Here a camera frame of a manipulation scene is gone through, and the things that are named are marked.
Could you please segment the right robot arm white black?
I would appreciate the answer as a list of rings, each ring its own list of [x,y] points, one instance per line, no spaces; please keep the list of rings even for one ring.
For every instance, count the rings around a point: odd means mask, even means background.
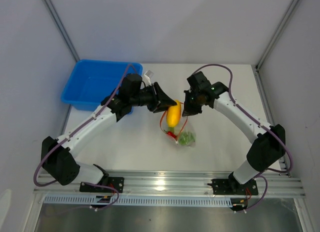
[[[227,117],[251,143],[246,160],[229,176],[229,190],[239,194],[246,189],[248,181],[285,155],[285,130],[245,111],[232,97],[230,88],[222,82],[212,84],[201,71],[189,76],[187,82],[184,117],[198,115],[203,106],[209,106]]]

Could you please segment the clear zip bag orange zipper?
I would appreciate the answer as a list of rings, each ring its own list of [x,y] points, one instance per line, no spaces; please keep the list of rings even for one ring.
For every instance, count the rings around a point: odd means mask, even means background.
[[[189,121],[189,117],[182,117],[178,123],[177,126],[175,127],[168,127],[167,125],[167,122],[166,122],[166,115],[167,115],[167,111],[165,111],[162,116],[161,116],[161,119],[159,121],[159,127],[161,129],[161,131],[166,135],[166,137],[171,141],[171,142],[174,142],[174,144],[176,146],[179,146],[179,147],[194,147],[195,144],[196,144],[196,139],[195,139],[195,143],[193,143],[191,146],[182,146],[182,145],[179,145],[178,144],[178,137],[180,136],[180,134],[182,132],[192,132],[192,133],[195,133],[195,136],[196,136],[196,132],[192,126],[192,124],[190,123]],[[172,131],[174,132],[174,134],[177,136],[176,140],[174,140],[172,137],[168,136],[167,135],[167,131]]]

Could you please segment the yellow lemon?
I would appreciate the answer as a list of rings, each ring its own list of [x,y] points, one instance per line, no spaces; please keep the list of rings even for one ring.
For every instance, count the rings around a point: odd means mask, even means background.
[[[177,126],[181,119],[181,102],[178,100],[176,100],[175,102],[176,105],[170,106],[166,114],[166,123],[170,128],[174,128],[175,126]]]

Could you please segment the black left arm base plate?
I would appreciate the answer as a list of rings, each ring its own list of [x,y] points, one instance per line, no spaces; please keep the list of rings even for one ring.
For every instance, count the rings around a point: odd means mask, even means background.
[[[81,182],[79,191],[82,193],[119,193],[123,192],[125,185],[124,177],[104,176],[97,184]]]

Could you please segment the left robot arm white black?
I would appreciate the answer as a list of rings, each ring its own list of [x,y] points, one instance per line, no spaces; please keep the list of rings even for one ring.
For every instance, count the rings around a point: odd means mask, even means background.
[[[119,122],[133,107],[146,106],[152,113],[166,111],[177,103],[161,89],[157,82],[141,87],[143,78],[136,73],[122,77],[120,84],[80,125],[58,138],[48,136],[42,141],[43,168],[55,183],[66,186],[77,180],[90,183],[97,192],[108,188],[109,180],[98,165],[81,164],[76,157],[96,135]]]

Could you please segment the red chili pepper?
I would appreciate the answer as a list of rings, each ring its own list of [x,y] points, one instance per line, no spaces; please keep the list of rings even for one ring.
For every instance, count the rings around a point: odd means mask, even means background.
[[[170,130],[168,130],[168,131],[166,132],[166,134],[167,134],[169,137],[173,138],[174,140],[177,139],[177,136],[175,135],[175,133],[172,132],[172,131],[170,131]]]

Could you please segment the green grape bunch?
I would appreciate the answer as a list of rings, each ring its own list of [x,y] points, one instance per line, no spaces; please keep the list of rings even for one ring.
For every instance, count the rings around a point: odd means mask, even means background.
[[[196,134],[190,131],[183,131],[177,140],[178,144],[181,146],[191,146],[196,142]]]

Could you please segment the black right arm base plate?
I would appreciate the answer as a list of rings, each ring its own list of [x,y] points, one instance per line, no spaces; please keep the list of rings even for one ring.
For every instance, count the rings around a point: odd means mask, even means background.
[[[245,184],[240,184],[236,180],[216,178],[207,184],[212,188],[214,195],[237,195],[245,196],[246,192],[257,196],[259,194],[257,182],[254,179],[249,180]]]

